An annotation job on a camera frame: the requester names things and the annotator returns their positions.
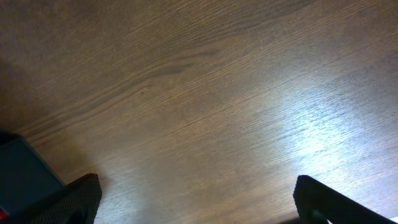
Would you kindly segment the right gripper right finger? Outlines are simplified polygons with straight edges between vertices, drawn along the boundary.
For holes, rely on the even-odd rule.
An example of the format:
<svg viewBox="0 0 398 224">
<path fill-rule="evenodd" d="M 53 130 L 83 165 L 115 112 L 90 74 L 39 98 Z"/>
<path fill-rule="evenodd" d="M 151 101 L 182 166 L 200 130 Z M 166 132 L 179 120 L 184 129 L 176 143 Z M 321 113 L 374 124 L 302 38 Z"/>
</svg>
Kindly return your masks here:
<svg viewBox="0 0 398 224">
<path fill-rule="evenodd" d="M 395 223 L 308 175 L 297 177 L 293 197 L 301 223 Z"/>
</svg>

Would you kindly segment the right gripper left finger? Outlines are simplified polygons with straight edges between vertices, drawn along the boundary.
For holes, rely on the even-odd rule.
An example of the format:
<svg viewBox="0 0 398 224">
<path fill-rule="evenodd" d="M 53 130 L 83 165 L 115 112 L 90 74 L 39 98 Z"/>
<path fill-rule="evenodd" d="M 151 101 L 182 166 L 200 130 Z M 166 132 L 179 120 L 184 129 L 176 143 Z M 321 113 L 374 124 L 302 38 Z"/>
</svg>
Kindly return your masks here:
<svg viewBox="0 0 398 224">
<path fill-rule="evenodd" d="M 93 224 L 102 198 L 98 174 L 89 173 L 1 220 L 1 224 Z"/>
</svg>

